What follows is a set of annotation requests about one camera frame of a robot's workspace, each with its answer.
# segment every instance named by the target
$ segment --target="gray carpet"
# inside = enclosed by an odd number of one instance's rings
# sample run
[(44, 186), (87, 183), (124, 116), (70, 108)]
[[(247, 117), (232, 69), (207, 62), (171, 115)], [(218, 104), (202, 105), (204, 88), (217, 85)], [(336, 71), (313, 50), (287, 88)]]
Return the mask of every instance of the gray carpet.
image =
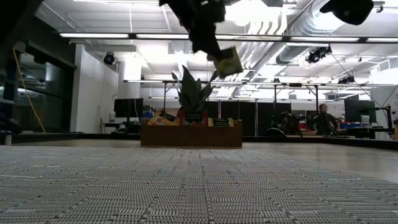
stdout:
[(398, 184), (262, 149), (0, 147), (18, 222), (396, 224)]

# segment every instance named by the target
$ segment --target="computer monitor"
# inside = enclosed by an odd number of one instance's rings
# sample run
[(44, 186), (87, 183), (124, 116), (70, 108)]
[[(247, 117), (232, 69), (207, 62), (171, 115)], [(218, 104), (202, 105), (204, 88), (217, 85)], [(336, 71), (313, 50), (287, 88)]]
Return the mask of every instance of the computer monitor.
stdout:
[(141, 118), (144, 99), (117, 99), (114, 101), (114, 112), (117, 118)]
[(370, 117), (370, 123), (376, 123), (376, 110), (373, 101), (364, 100), (345, 100), (346, 121), (361, 122), (362, 115)]

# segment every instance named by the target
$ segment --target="floor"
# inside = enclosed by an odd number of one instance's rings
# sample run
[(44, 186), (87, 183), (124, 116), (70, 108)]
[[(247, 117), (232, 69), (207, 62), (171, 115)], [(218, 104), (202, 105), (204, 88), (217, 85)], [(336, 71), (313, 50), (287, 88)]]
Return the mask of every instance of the floor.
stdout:
[(46, 144), (0, 147), (0, 223), (398, 223), (397, 183), (341, 171), (382, 175), (394, 152)]

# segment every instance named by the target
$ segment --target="person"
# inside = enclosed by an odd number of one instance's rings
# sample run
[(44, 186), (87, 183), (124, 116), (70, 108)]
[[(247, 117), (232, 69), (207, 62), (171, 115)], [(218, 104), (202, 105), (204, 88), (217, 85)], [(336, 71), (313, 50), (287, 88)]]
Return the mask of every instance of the person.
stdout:
[(333, 134), (333, 131), (337, 131), (338, 129), (338, 124), (336, 122), (335, 117), (331, 114), (328, 114), (328, 105), (326, 104), (321, 104), (319, 106), (319, 110), (320, 110), (319, 114), (312, 119), (311, 127), (313, 127), (316, 124), (317, 135)]

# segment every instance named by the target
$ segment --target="yellow cable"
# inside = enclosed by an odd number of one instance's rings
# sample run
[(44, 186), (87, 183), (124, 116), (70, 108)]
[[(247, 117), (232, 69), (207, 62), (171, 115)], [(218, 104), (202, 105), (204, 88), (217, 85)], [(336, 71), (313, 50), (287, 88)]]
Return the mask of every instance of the yellow cable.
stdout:
[(13, 53), (14, 53), (15, 63), (17, 64), (18, 73), (19, 73), (19, 76), (21, 77), (22, 85), (24, 86), (25, 93), (26, 93), (27, 99), (28, 99), (28, 101), (29, 101), (30, 107), (32, 107), (33, 113), (35, 114), (37, 120), (38, 120), (39, 123), (40, 123), (40, 126), (41, 126), (42, 129), (43, 129), (43, 132), (45, 133), (45, 129), (44, 129), (44, 126), (43, 126), (43, 124), (42, 124), (42, 120), (40, 120), (39, 116), (37, 115), (36, 110), (35, 110), (35, 107), (33, 106), (32, 102), (31, 102), (31, 100), (30, 100), (30, 96), (29, 96), (29, 94), (28, 94), (28, 92), (27, 92), (27, 89), (26, 89), (26, 86), (25, 86), (25, 80), (24, 80), (24, 77), (22, 76), (21, 68), (19, 67), (19, 62), (18, 62), (17, 54), (15, 53), (15, 48), (12, 48), (12, 51), (13, 51)]

